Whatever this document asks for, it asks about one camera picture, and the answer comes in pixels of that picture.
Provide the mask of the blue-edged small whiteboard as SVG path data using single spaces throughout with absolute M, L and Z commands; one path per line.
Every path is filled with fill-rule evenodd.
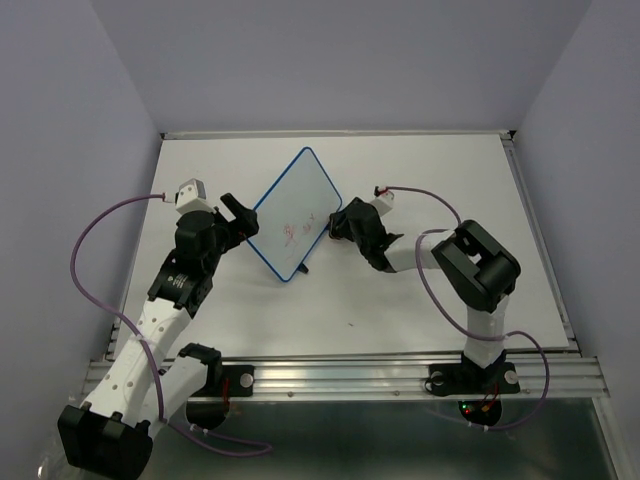
M 290 281 L 324 235 L 343 199 L 315 152 L 302 148 L 258 200 L 259 232 L 248 240 L 282 282 Z

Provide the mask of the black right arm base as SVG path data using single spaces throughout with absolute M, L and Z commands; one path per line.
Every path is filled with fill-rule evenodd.
M 500 430 L 500 396 L 521 391 L 515 365 L 507 360 L 505 350 L 487 367 L 462 354 L 458 363 L 432 364 L 428 371 L 423 386 L 429 394 L 440 398 L 462 396 L 458 401 L 462 419 L 489 431 Z

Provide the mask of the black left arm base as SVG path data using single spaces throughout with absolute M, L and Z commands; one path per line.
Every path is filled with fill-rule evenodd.
M 177 354 L 204 371 L 202 386 L 193 390 L 185 404 L 185 416 L 198 427 L 214 430 L 221 426 L 231 410 L 232 398 L 253 395 L 255 366 L 226 363 L 220 351 L 201 344 L 189 343 Z

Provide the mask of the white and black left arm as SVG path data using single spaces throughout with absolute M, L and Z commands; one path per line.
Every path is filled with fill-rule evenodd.
M 147 293 L 131 335 L 109 371 L 80 406 L 66 406 L 57 426 L 68 463 L 109 479 L 136 479 L 151 457 L 155 436 L 195 393 L 229 392 L 221 353 L 189 343 L 172 366 L 169 350 L 213 289 L 223 254 L 259 231 L 257 214 L 232 194 L 221 196 L 227 220 L 200 195 L 175 196 L 180 218 L 175 246 Z

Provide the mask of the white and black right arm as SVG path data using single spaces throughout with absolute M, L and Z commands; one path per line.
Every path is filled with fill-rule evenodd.
M 382 217 L 394 206 L 390 188 L 370 201 L 354 198 L 329 217 L 329 236 L 354 243 L 369 265 L 380 272 L 415 269 L 441 271 L 465 304 L 467 324 L 443 315 L 466 336 L 460 366 L 463 384 L 482 390 L 496 378 L 495 365 L 505 356 L 504 332 L 509 296 L 521 266 L 515 257 L 474 220 L 460 220 L 452 230 L 433 229 L 412 240 L 386 230 Z

